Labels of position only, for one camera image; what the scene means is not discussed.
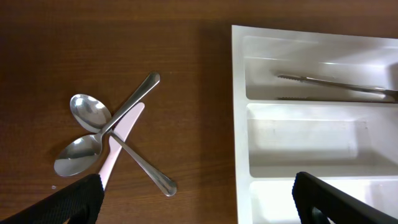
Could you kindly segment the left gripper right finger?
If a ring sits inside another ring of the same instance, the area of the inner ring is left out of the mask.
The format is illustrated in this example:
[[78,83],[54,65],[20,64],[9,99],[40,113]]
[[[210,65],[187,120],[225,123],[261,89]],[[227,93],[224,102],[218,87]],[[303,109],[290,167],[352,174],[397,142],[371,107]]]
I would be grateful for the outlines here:
[[307,172],[296,173],[292,196],[302,223],[397,223]]

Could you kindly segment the steel kitchen tongs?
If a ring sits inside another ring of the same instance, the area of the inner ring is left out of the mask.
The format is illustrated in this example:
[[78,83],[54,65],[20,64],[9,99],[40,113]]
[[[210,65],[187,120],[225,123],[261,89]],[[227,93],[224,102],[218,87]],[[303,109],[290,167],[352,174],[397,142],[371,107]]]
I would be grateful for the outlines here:
[[366,92],[366,93],[375,93],[375,94],[383,94],[387,96],[388,98],[391,98],[392,101],[384,101],[384,100],[374,100],[374,101],[363,101],[363,100],[358,100],[358,102],[362,103],[393,103],[397,104],[397,90],[388,90],[384,88],[376,88],[376,87],[370,87],[370,86],[361,86],[361,85],[351,85],[351,84],[346,84],[346,83],[337,83],[337,82],[330,82],[326,80],[320,80],[316,78],[310,78],[310,77],[303,77],[303,76],[295,76],[295,75],[286,75],[286,74],[278,74],[277,77],[279,78],[284,78],[284,79],[289,79],[289,80],[296,80],[299,82],[304,82],[304,83],[311,83],[314,85],[322,85],[322,86],[333,86],[336,88],[344,88],[347,90],[353,90],[353,91],[361,91],[361,92]]

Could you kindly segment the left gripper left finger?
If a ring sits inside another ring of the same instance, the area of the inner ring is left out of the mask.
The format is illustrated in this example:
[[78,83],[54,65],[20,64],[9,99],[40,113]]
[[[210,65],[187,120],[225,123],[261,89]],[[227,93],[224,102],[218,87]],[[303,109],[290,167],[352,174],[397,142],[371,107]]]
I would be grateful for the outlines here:
[[1,223],[95,224],[103,199],[100,175],[90,174]]

